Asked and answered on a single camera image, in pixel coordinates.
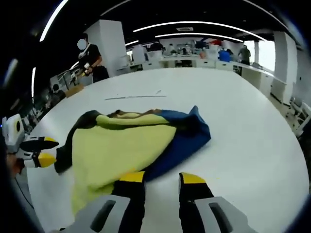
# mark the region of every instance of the towel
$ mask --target towel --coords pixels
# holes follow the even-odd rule
[[[196,106],[188,113],[120,110],[107,116],[82,115],[57,151],[58,173],[71,165],[74,173],[72,209],[76,214],[100,195],[111,194],[114,181],[145,170],[147,181],[174,168],[211,139]]]

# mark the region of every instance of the man in black shirt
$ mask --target man in black shirt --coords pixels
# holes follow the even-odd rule
[[[79,54],[79,66],[86,71],[86,75],[93,73],[93,82],[109,78],[107,69],[101,65],[102,56],[96,45],[88,43],[88,35],[83,34],[82,39],[86,41],[86,48]]]
[[[164,50],[163,45],[159,41],[154,42],[149,49],[149,51],[159,51],[159,50],[162,51]]]

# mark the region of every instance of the chair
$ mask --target chair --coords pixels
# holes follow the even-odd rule
[[[302,112],[302,102],[303,98],[299,96],[301,94],[300,90],[298,89],[298,85],[293,83],[293,95],[290,100],[290,108],[286,113],[286,118],[288,118],[289,114],[292,114],[295,117],[295,122],[298,120],[298,115]]]
[[[301,112],[296,118],[294,133],[296,136],[300,136],[304,132],[305,126],[311,121],[311,108],[306,103],[302,103]]]

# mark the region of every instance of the desk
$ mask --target desk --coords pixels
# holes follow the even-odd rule
[[[280,101],[283,102],[284,95],[288,96],[291,94],[290,91],[286,91],[287,84],[280,79],[278,79],[273,74],[258,69],[252,66],[248,66],[238,62],[223,62],[223,61],[213,61],[209,59],[201,59],[198,55],[171,55],[163,56],[160,60],[151,60],[143,63],[132,64],[128,66],[128,72],[136,71],[132,67],[141,65],[142,70],[150,69],[160,69],[160,68],[175,68],[176,61],[191,61],[192,67],[201,68],[215,68],[220,70],[234,71],[234,66],[242,68],[242,73],[240,74],[244,79],[251,83],[255,88],[257,88],[265,96],[270,96],[270,93]]]
[[[158,98],[115,96],[154,95]],[[109,78],[62,100],[32,131],[62,145],[86,111],[108,114],[116,109],[144,112],[151,108],[188,112],[199,107],[212,139],[175,169],[146,184],[145,218],[141,233],[181,233],[178,217],[178,173],[206,180],[248,217],[259,233],[280,233],[298,214],[309,192],[309,179],[299,143],[286,120],[250,83],[230,71],[167,68]],[[59,176],[54,167],[28,168],[29,190],[46,231],[73,222],[72,169]]]

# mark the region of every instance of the ceiling light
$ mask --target ceiling light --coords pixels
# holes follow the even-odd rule
[[[156,35],[155,37],[165,37],[165,36],[172,36],[172,35],[207,35],[207,36],[215,36],[215,37],[222,37],[230,40],[236,40],[239,42],[243,42],[242,40],[229,37],[229,36],[224,36],[224,35],[215,35],[215,34],[208,34],[208,33],[173,33],[173,34],[165,34],[165,35]]]
[[[45,36],[47,35],[48,33],[48,30],[50,29],[54,19],[56,18],[56,16],[58,15],[58,13],[60,12],[60,10],[65,6],[65,4],[68,2],[68,0],[63,0],[58,6],[57,8],[55,9],[55,11],[53,12],[51,18],[49,19],[47,25],[45,26],[44,30],[43,30],[43,33],[41,35],[41,38],[40,38],[40,42],[44,40]]]
[[[238,31],[241,31],[241,32],[244,32],[244,33],[248,33],[248,34],[250,34],[250,35],[253,35],[253,36],[259,38],[260,40],[267,41],[266,39],[262,38],[261,36],[256,35],[255,33],[251,33],[251,32],[249,32],[249,31],[244,30],[244,29],[241,29],[241,28],[233,27],[233,26],[230,26],[230,25],[222,24],[222,23],[202,22],[202,21],[179,21],[179,22],[159,23],[159,24],[155,24],[155,25],[148,26],[148,27],[136,29],[136,30],[134,30],[133,32],[136,33],[136,32],[139,32],[139,31],[148,29],[148,28],[154,28],[154,27],[159,27],[159,26],[164,26],[164,25],[171,25],[171,24],[180,24],[180,23],[210,24],[210,25],[216,25],[216,26],[222,26],[222,27],[232,28],[232,29],[235,29],[235,30],[238,30]]]
[[[70,69],[74,68],[78,64],[79,64],[79,62],[76,62]]]
[[[101,16],[107,14],[108,12],[112,11],[113,9],[115,9],[115,8],[117,8],[117,7],[121,6],[121,5],[123,5],[123,4],[127,3],[127,2],[129,2],[129,1],[131,1],[131,0],[125,0],[125,1],[123,1],[123,2],[120,2],[119,4],[117,4],[117,5],[115,5],[115,6],[111,7],[111,8],[109,8],[108,10],[106,10],[104,13],[101,14]]]
[[[35,85],[35,69],[36,68],[33,68],[33,75],[31,77],[31,97],[33,98],[33,102],[34,102],[34,95],[35,95],[35,92],[34,92],[34,85]]]
[[[131,45],[131,44],[134,44],[134,43],[137,43],[138,41],[139,41],[139,40],[136,40],[136,41],[133,41],[133,42],[127,43],[127,44],[125,44],[125,46]]]

